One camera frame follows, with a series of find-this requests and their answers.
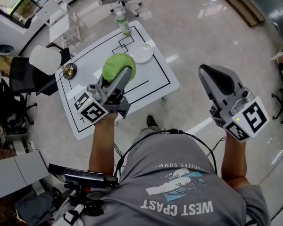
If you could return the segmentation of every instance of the shoe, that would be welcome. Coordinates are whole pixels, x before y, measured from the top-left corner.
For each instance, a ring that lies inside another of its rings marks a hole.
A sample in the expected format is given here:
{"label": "shoe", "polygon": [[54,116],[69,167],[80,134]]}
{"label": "shoe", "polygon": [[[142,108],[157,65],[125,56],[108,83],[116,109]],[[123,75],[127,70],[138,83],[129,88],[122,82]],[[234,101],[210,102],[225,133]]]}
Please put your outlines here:
{"label": "shoe", "polygon": [[151,126],[158,126],[158,125],[156,124],[155,118],[154,118],[152,115],[148,115],[148,116],[147,116],[147,126],[148,126],[148,127],[151,127]]}

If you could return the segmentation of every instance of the white plate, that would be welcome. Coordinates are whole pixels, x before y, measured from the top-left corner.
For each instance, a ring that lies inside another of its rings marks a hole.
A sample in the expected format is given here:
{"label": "white plate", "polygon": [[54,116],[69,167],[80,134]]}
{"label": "white plate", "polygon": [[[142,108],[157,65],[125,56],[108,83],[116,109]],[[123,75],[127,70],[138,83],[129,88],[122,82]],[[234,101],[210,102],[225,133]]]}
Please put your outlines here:
{"label": "white plate", "polygon": [[152,58],[153,49],[149,44],[144,43],[135,48],[130,49],[129,55],[137,63],[146,63]]}

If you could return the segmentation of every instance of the green bag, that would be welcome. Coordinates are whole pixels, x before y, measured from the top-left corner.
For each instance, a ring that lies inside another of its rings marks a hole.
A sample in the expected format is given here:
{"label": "green bag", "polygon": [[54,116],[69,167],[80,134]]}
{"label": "green bag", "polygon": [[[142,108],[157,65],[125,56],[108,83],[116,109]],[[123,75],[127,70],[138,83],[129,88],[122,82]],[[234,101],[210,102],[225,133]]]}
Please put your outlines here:
{"label": "green bag", "polygon": [[126,66],[132,68],[132,75],[130,78],[130,80],[132,80],[136,74],[135,61],[127,54],[112,55],[106,60],[103,66],[103,78],[111,83],[117,77],[118,73]]}

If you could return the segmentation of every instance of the plastic bottle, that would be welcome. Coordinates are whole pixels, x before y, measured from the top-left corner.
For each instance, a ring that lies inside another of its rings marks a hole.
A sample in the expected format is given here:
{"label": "plastic bottle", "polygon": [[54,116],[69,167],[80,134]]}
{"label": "plastic bottle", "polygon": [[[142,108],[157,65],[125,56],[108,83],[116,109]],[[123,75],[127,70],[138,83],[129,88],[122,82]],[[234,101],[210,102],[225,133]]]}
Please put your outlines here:
{"label": "plastic bottle", "polygon": [[126,16],[122,13],[122,11],[117,12],[116,17],[117,23],[121,28],[124,35],[128,36],[131,34],[131,28],[129,27],[128,20]]}

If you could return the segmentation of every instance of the shirt graphic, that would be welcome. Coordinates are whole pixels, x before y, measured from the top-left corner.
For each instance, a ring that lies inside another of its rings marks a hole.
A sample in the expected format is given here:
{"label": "shirt graphic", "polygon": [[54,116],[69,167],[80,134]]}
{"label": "shirt graphic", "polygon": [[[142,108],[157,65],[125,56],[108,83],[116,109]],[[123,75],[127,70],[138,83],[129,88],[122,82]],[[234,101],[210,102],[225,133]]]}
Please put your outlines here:
{"label": "shirt graphic", "polygon": [[187,168],[181,168],[162,177],[168,178],[169,182],[161,186],[146,188],[146,191],[149,195],[163,194],[167,202],[177,200],[187,195],[189,191],[195,190],[198,183],[206,186],[207,184],[201,178],[193,180],[193,177],[202,176],[203,175],[198,171],[191,172]]}

